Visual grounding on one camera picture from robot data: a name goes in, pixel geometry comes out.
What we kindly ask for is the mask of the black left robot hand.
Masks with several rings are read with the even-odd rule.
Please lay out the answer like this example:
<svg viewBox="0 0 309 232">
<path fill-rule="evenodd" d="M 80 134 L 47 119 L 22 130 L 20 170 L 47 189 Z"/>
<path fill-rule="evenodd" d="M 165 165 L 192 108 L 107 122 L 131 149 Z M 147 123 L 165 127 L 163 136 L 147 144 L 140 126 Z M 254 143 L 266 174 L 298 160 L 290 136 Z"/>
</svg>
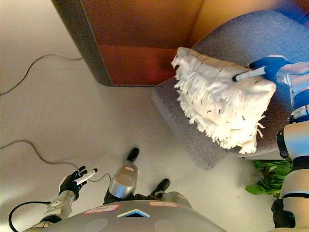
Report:
<svg viewBox="0 0 309 232">
<path fill-rule="evenodd" d="M 87 181 L 82 182 L 81 184 L 77 185 L 76 180 L 81 178 L 82 176 L 88 173 L 85 166 L 80 167 L 77 171 L 73 172 L 72 174 L 65 177 L 65 179 L 61 182 L 59 186 L 59 195 L 62 192 L 69 191 L 72 192 L 74 195 L 73 202 L 79 198 L 79 191 L 81 190 L 82 186 L 87 183 Z"/>
</svg>

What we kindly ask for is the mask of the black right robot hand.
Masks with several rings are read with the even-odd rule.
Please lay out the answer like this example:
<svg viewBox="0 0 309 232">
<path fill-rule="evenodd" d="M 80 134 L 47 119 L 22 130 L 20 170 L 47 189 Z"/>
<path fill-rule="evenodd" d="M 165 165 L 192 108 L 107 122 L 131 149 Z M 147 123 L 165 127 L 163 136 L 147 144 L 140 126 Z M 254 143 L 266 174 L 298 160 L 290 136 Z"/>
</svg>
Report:
<svg viewBox="0 0 309 232">
<path fill-rule="evenodd" d="M 262 76 L 267 80 L 275 81 L 279 69 L 284 65 L 289 64 L 292 64 L 292 62 L 290 62 L 285 56 L 268 55 L 248 64 L 246 67 L 249 68 L 249 70 L 233 76 L 232 80 L 234 82 L 239 82 L 247 78 Z"/>
</svg>

